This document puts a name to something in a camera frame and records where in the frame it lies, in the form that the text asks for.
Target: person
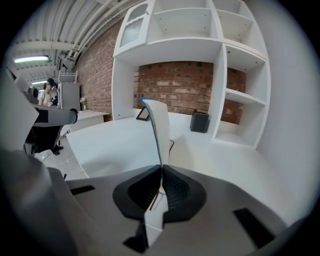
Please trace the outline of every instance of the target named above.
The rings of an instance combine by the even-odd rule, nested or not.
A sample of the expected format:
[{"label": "person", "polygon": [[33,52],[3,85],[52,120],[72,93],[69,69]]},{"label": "person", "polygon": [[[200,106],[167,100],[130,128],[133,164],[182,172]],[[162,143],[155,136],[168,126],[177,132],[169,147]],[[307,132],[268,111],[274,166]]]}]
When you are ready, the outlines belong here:
[{"label": "person", "polygon": [[39,94],[39,105],[48,107],[48,104],[51,103],[51,89],[52,86],[46,82],[43,85],[43,91]]}]

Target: ceiling pipe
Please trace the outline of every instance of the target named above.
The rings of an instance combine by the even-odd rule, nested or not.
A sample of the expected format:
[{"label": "ceiling pipe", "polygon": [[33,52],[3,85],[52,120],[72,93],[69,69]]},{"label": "ceiling pipe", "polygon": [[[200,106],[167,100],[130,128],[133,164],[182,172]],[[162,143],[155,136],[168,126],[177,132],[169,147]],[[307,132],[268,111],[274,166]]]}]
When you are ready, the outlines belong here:
[{"label": "ceiling pipe", "polygon": [[81,29],[79,35],[76,37],[74,44],[72,46],[72,49],[69,51],[67,58],[70,58],[71,55],[76,50],[76,46],[78,45],[79,41],[83,37],[83,35],[87,32],[89,27],[92,25],[92,23],[108,8],[108,6],[111,4],[111,2],[114,0],[107,0],[87,21],[87,23],[83,26]]},{"label": "ceiling pipe", "polygon": [[59,12],[55,22],[55,26],[51,31],[51,41],[55,41],[55,42],[59,41],[60,32],[65,24],[65,19],[74,3],[75,3],[74,1],[67,1],[66,5],[62,7],[62,11]]},{"label": "ceiling pipe", "polygon": [[123,6],[124,4],[126,4],[127,2],[129,2],[131,0],[122,0],[121,2],[119,2],[118,4],[116,4],[115,6],[113,6],[112,8],[110,8],[102,17],[101,19],[96,22],[95,24],[93,24],[93,26],[91,27],[91,29],[89,30],[88,33],[86,33],[85,37],[83,38],[83,40],[81,41],[78,49],[76,50],[76,53],[74,55],[74,58],[75,56],[78,56],[79,54],[79,49],[81,49],[83,46],[84,46],[84,43],[88,40],[89,36],[92,35],[92,33],[94,33],[94,31],[97,29],[97,27],[100,25],[100,23],[107,19],[115,10],[119,9],[121,6]]},{"label": "ceiling pipe", "polygon": [[85,43],[82,44],[82,46],[80,45],[78,47],[78,50],[74,53],[74,58],[76,59],[77,56],[80,54],[80,52],[83,50],[83,48],[90,42],[90,40],[101,30],[103,29],[108,23],[110,23],[112,20],[114,20],[117,16],[119,16],[120,14],[122,14],[123,12],[126,12],[128,9],[130,9],[131,7],[138,5],[142,2],[144,2],[145,0],[138,0],[137,2],[134,2],[128,6],[126,6],[125,8],[123,8],[121,11],[117,12],[116,14],[114,14],[111,18],[109,18],[106,22],[104,22],[86,41]]}]

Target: white desk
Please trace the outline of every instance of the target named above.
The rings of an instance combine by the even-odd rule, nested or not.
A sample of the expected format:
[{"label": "white desk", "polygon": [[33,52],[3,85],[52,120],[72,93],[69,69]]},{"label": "white desk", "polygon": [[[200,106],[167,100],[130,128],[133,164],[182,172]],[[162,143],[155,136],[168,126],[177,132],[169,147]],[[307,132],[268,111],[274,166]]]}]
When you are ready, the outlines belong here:
[{"label": "white desk", "polygon": [[[191,132],[190,118],[189,115],[169,115],[170,139],[174,140],[169,164],[231,182],[283,218],[287,190],[285,180],[276,170],[251,148],[211,143],[209,134]],[[67,139],[89,177],[160,163],[151,122],[135,117],[84,128],[68,134]]]}]

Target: corrugated ceiling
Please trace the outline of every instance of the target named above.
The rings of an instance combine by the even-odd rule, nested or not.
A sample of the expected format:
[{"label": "corrugated ceiling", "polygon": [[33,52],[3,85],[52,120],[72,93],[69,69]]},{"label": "corrugated ceiling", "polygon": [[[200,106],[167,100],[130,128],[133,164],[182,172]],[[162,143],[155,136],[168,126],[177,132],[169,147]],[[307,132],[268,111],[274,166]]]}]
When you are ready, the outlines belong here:
[{"label": "corrugated ceiling", "polygon": [[[8,68],[16,76],[22,76],[30,85],[32,82],[46,80],[49,77],[57,80],[60,63],[58,57],[64,57],[72,49],[85,24],[105,2],[106,0],[48,0],[45,2],[26,21],[12,41],[6,55]],[[119,2],[121,0],[112,1],[102,15]],[[119,7],[116,12],[135,2],[138,0],[129,1]],[[48,56],[49,61],[25,63],[14,63],[13,61],[20,57],[38,55]]]}]

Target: gray panel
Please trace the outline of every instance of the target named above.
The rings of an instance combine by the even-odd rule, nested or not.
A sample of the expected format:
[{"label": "gray panel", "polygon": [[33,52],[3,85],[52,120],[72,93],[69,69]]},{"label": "gray panel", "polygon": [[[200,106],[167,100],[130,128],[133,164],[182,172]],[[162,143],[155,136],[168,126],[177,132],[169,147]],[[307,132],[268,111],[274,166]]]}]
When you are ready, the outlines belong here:
[{"label": "gray panel", "polygon": [[1,150],[0,158],[1,188],[19,223],[53,255],[77,255],[45,165],[22,151]]},{"label": "gray panel", "polygon": [[64,82],[60,90],[63,109],[75,109],[80,111],[80,84],[73,82]]},{"label": "gray panel", "polygon": [[[120,213],[113,202],[112,192],[119,183],[147,169],[148,167],[111,176],[67,182],[71,189],[86,185],[95,187],[95,190],[78,194],[75,198],[102,229],[104,246],[108,247],[106,254],[139,255],[122,245],[124,240],[134,236],[138,223]],[[252,253],[255,247],[233,215],[234,210],[241,208],[248,208],[275,236],[286,228],[274,212],[239,187],[194,171],[178,167],[175,169],[199,181],[206,189],[207,201],[190,221],[166,224],[158,240],[145,255],[239,256]]]},{"label": "gray panel", "polygon": [[76,244],[79,255],[104,255],[110,250],[105,232],[71,194],[60,171],[50,168],[50,176],[58,207]]},{"label": "gray panel", "polygon": [[73,83],[75,80],[76,76],[74,74],[62,74],[59,78],[61,83]]}]

